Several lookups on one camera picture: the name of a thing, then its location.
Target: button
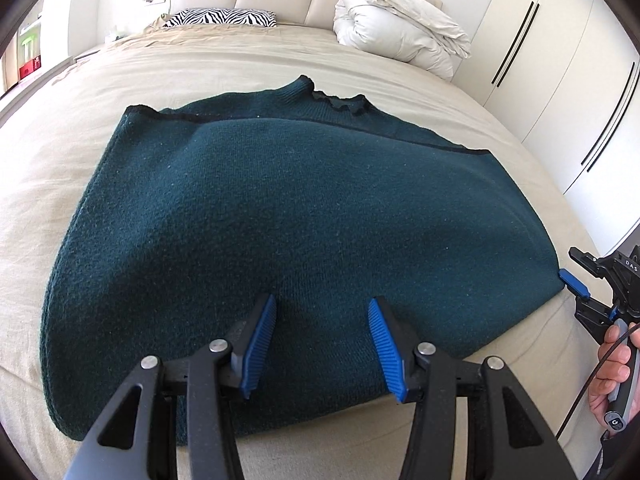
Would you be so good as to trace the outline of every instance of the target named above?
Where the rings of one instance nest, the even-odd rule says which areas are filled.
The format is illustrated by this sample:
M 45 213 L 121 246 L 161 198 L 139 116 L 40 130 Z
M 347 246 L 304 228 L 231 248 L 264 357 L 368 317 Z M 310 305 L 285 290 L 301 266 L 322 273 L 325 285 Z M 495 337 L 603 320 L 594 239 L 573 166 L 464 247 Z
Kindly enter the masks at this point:
M 619 418 L 614 418 L 609 425 L 611 426 L 611 428 L 614 431 L 620 431 L 622 430 L 622 427 L 624 426 L 624 424 L 622 424 L 622 421 Z

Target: sleeve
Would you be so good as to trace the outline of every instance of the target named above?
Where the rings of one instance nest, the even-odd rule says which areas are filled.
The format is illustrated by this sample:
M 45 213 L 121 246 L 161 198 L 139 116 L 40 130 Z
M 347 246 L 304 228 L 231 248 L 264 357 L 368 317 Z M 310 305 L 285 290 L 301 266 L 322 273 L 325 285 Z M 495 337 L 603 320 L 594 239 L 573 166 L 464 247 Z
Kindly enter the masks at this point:
M 583 480 L 605 480 L 638 430 L 640 430 L 640 416 L 636 416 L 621 433 L 609 436 L 609 432 L 606 431 L 600 437 L 602 448 Z

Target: blue gripper pad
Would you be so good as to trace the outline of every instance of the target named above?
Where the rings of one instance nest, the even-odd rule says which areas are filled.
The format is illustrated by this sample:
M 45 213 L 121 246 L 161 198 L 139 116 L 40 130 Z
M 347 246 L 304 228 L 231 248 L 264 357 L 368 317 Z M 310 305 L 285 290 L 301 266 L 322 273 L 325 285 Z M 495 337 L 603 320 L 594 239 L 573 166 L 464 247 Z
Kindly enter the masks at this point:
M 407 387 L 404 383 L 402 358 L 376 300 L 369 303 L 369 330 L 385 375 L 386 387 L 396 396 L 398 402 L 404 402 Z
M 575 294 L 576 296 L 579 296 L 584 300 L 588 300 L 591 297 L 591 293 L 589 292 L 587 286 L 574 275 L 572 275 L 572 273 L 570 273 L 568 270 L 558 270 L 558 278 L 560 278 L 564 282 L 566 288 L 568 288 L 572 294 Z
M 242 379 L 239 389 L 245 399 L 248 399 L 251 392 L 258 386 L 275 325 L 276 300 L 273 294 L 270 294 L 242 361 Z

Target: beige bed sheet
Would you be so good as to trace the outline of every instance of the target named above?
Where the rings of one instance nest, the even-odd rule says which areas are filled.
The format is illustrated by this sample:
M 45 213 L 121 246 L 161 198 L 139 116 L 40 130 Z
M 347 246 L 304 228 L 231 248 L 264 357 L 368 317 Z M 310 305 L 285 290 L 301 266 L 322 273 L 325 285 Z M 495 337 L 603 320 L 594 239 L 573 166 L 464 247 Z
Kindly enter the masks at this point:
M 177 27 L 125 39 L 70 67 L 0 130 L 0 420 L 40 480 L 62 478 L 78 448 L 47 415 L 38 359 L 42 299 L 70 218 L 124 109 L 277 88 L 300 74 L 328 94 L 363 93 L 385 112 L 491 150 L 544 222 L 560 266 L 585 278 L 567 251 L 594 251 L 593 243 L 550 177 L 484 108 L 436 76 L 304 27 Z M 594 281 L 592 291 L 607 301 L 604 284 Z M 505 358 L 553 430 L 594 365 L 596 346 L 573 309 L 563 291 L 472 357 Z M 397 478 L 412 413 L 384 397 L 241 439 L 246 478 Z M 599 435 L 583 403 L 562 441 L 578 474 L 595 456 Z M 463 438 L 460 431 L 458 443 Z M 456 454 L 454 480 L 463 478 L 463 457 Z M 183 450 L 178 462 L 188 478 Z

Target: metal screw head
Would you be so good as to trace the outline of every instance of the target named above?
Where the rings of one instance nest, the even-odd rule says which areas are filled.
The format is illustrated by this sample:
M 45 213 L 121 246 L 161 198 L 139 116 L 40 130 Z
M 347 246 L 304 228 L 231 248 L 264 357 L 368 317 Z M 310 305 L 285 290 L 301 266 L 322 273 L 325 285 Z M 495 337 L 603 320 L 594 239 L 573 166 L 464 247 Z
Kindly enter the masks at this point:
M 224 339 L 214 339 L 209 343 L 209 350 L 212 352 L 224 352 L 229 346 L 229 343 Z
M 504 368 L 504 361 L 496 356 L 489 357 L 486 360 L 486 364 L 491 370 L 502 370 Z
M 436 345 L 433 343 L 420 343 L 418 353 L 422 355 L 433 355 L 436 353 Z
M 142 358 L 140 361 L 140 366 L 142 366 L 145 370 L 151 370 L 151 368 L 155 368 L 158 366 L 158 358 L 155 355 L 148 355 Z

